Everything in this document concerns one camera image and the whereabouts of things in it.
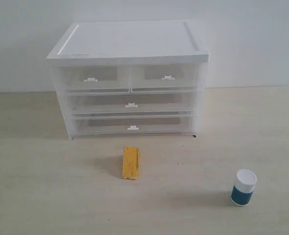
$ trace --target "wooden table surface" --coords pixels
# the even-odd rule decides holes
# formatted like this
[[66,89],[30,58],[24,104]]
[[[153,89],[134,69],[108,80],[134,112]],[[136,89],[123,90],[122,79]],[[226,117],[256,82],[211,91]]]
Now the wooden table surface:
[[[289,234],[289,87],[207,89],[202,134],[68,140],[55,93],[0,94],[0,235]],[[124,146],[140,174],[122,180]],[[258,182],[229,197],[237,170]]]

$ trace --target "white drawer handle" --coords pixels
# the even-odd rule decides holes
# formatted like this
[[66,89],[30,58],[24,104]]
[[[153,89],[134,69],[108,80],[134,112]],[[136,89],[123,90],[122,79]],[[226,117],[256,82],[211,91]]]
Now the white drawer handle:
[[164,77],[162,77],[162,81],[165,81],[165,80],[174,81],[175,78],[172,77],[171,75],[165,75]]
[[128,103],[127,105],[125,105],[125,108],[138,108],[138,105],[135,103]]
[[95,77],[88,77],[84,82],[97,82],[97,79]]
[[128,130],[128,131],[137,131],[137,130],[139,130],[139,127],[137,127],[137,126],[130,126],[130,127],[127,128],[127,130]]

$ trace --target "white storage drawers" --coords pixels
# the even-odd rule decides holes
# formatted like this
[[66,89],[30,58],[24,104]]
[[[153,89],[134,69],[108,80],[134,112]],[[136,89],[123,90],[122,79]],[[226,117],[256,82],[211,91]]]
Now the white storage drawers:
[[193,21],[74,23],[47,60],[71,139],[199,132],[209,54]]

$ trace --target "blue label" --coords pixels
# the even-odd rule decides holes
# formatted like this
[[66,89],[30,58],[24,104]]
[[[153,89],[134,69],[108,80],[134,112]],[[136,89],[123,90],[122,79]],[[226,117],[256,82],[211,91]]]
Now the blue label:
[[251,195],[253,192],[250,193],[243,193],[240,192],[235,186],[232,191],[232,200],[239,205],[246,205],[249,203]]

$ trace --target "yellow sponge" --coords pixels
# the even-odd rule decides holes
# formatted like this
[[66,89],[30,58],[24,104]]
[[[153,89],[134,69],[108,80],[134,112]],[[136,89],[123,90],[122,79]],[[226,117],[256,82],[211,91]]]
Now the yellow sponge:
[[122,178],[136,180],[139,169],[139,148],[125,147],[123,157]]

